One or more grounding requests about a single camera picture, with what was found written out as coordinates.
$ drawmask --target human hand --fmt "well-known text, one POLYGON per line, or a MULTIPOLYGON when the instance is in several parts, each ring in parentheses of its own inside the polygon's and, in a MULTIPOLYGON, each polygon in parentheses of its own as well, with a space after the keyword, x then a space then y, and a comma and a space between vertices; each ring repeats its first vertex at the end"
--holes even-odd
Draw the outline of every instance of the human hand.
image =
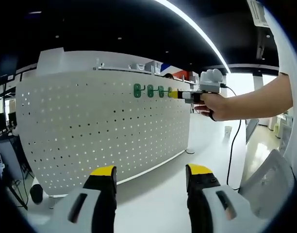
POLYGON ((216 121, 223 121, 226 118, 227 98, 219 94, 202 94, 200 96, 202 102, 201 106, 195 107, 195 110, 200 110, 200 113, 206 117, 209 117, 210 110, 213 111, 213 119, 216 121))

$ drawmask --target pegboard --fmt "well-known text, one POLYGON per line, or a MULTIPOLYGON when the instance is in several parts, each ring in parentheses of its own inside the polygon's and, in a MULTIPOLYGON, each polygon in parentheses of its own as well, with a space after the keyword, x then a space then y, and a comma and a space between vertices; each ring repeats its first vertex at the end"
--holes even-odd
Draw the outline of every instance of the pegboard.
POLYGON ((123 181, 187 148, 190 105, 133 85, 189 89, 189 84, 134 72, 65 72, 23 80, 16 116, 28 162, 49 195, 69 193, 100 166, 123 181))

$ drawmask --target ceiling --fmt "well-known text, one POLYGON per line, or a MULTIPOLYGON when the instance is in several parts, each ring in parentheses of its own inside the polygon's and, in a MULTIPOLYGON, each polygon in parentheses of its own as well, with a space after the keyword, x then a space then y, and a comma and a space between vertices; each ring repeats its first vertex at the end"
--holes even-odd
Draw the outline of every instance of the ceiling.
MULTIPOLYGON (((273 36, 269 29, 254 26, 245 0, 170 2, 206 32, 228 64, 278 66, 273 36), (264 47, 264 53, 257 58, 259 46, 264 47)), ((65 51, 100 50, 138 55, 195 72, 221 64, 190 25, 154 0, 14 4, 8 21, 0 28, 3 42, 0 54, 19 54, 18 68, 36 63, 40 51, 58 47, 64 47, 65 51)))

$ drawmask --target forearm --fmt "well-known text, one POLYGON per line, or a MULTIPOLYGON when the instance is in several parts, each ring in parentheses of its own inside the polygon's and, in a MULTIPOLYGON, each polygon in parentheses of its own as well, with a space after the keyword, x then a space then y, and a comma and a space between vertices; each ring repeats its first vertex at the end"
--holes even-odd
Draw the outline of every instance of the forearm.
POLYGON ((227 98, 224 120, 273 117, 293 106, 289 76, 279 76, 259 90, 227 98))

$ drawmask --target recessed ceiling light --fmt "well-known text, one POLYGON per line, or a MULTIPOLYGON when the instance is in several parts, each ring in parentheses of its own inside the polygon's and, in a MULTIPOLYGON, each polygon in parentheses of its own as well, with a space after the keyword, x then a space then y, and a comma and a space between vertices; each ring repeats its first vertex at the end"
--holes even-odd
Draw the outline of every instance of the recessed ceiling light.
POLYGON ((226 61, 222 57, 222 54, 217 49, 215 44, 212 42, 212 40, 207 36, 207 34, 182 10, 180 10, 178 7, 173 5, 172 3, 168 2, 167 0, 155 0, 156 2, 159 2, 161 5, 164 5, 169 10, 176 13, 178 16, 180 16, 182 19, 184 19, 192 28, 194 28, 201 36, 202 38, 209 44, 209 46, 212 48, 212 50, 216 53, 222 64, 224 65, 227 72, 230 74, 231 70, 229 69, 226 61))

